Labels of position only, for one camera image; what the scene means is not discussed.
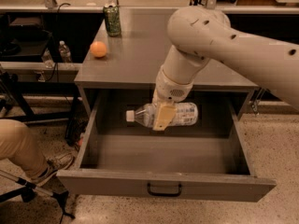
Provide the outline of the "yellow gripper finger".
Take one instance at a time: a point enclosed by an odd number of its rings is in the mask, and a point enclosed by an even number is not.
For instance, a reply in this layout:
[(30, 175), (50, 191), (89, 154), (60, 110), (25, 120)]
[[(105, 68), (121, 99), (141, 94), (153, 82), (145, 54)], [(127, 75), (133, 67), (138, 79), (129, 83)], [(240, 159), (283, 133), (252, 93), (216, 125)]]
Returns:
[(176, 115), (176, 112), (177, 109), (173, 104), (159, 103), (154, 116), (153, 130), (164, 131)]

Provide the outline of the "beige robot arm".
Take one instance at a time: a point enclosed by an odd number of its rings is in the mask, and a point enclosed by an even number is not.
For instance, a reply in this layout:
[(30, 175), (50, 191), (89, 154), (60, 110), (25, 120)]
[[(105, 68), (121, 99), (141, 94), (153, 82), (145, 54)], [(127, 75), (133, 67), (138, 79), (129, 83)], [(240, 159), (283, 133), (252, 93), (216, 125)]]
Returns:
[(225, 14), (204, 7), (183, 7), (170, 17), (171, 48), (156, 77), (152, 102), (155, 131), (174, 119), (175, 104), (186, 99), (196, 75), (210, 60), (299, 109), (299, 46), (246, 34), (231, 27)]

